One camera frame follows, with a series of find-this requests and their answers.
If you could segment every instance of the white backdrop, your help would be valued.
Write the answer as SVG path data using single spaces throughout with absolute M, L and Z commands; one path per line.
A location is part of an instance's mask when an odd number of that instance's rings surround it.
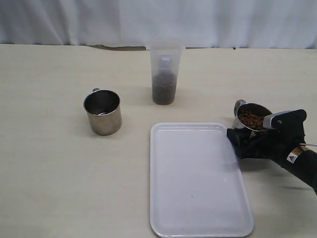
M 317 0 L 0 0 L 0 43 L 317 48 Z

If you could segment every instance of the table surface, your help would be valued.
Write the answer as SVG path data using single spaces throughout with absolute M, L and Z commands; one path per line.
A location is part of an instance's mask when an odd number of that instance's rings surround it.
M 272 112 L 305 109 L 317 142 L 317 51 L 188 49 L 175 102 L 151 99 L 148 51 L 0 45 L 0 237 L 156 237 L 149 223 L 151 127 L 163 121 L 231 127 L 244 99 Z M 123 124 L 90 130 L 93 88 L 121 97 Z M 316 236 L 314 191 L 271 161 L 241 170 L 255 217 L 250 237 Z

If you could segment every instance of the white plastic tray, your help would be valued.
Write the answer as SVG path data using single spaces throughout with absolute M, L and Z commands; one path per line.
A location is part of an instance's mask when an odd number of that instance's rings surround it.
M 159 123 L 151 129 L 150 220 L 160 237 L 244 237 L 254 218 L 226 128 Z

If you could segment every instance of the white label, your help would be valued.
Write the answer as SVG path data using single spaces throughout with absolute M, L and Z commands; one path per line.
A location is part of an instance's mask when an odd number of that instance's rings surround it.
M 297 157 L 298 157 L 298 155 L 295 155 L 293 152 L 291 152 L 287 156 L 287 160 L 293 164 L 295 162 L 295 160 L 297 159 Z

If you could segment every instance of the clear plastic container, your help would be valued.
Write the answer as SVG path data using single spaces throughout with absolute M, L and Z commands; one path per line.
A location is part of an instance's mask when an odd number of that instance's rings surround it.
M 185 47 L 174 38 L 159 38 L 149 46 L 152 100 L 159 105 L 174 102 L 180 59 Z

